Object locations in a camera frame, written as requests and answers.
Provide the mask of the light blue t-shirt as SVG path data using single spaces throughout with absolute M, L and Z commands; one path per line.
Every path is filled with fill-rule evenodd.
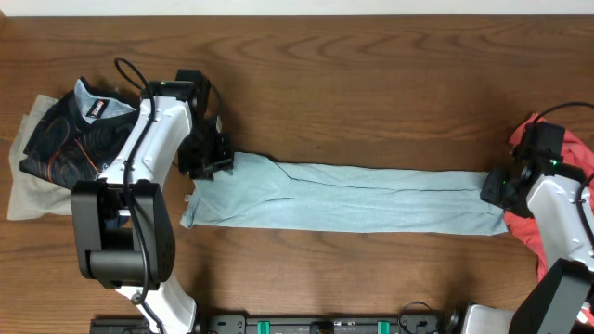
M 327 232 L 493 236 L 503 210 L 479 198 L 485 173 L 274 162 L 236 153 L 198 180 L 181 224 Z

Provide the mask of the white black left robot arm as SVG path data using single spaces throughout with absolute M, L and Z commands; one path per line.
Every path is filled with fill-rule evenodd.
M 82 275 L 126 297 L 150 333 L 198 333 L 198 306 L 173 273 L 174 231 L 162 188 L 172 165 L 211 180 L 233 167 L 230 136 L 206 114 L 211 83 L 198 70 L 144 82 L 140 114 L 113 163 L 80 181 L 71 208 Z

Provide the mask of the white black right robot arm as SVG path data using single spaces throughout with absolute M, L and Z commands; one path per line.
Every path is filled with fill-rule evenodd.
M 548 270 L 514 312 L 470 304 L 447 333 L 589 333 L 578 319 L 593 302 L 593 213 L 585 172 L 562 159 L 563 127 L 530 122 L 509 169 L 492 170 L 483 201 L 536 220 Z

